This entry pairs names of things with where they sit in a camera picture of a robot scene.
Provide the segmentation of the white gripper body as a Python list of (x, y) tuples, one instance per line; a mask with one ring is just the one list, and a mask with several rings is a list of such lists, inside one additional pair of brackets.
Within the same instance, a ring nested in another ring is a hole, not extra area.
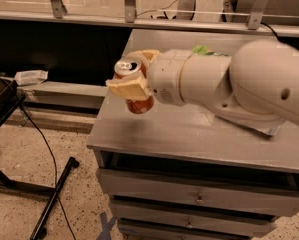
[(180, 94), (180, 75), (190, 50), (172, 49), (161, 53), (147, 70), (147, 81), (155, 98), (169, 105), (185, 104)]

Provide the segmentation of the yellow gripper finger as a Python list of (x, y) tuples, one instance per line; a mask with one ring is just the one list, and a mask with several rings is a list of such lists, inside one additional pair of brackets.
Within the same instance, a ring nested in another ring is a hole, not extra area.
[(159, 50), (137, 50), (127, 54), (127, 57), (138, 59), (145, 69), (148, 69), (153, 61), (161, 54)]
[(107, 80), (106, 86), (114, 96), (128, 100), (145, 101), (152, 95), (142, 75)]

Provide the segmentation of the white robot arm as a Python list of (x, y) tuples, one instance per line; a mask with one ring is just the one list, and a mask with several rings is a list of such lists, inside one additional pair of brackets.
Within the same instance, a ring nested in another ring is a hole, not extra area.
[(244, 44), (232, 56), (204, 47), (132, 52), (116, 62), (110, 92), (142, 104), (196, 104), (235, 124), (269, 134), (299, 126), (299, 50), (275, 40)]

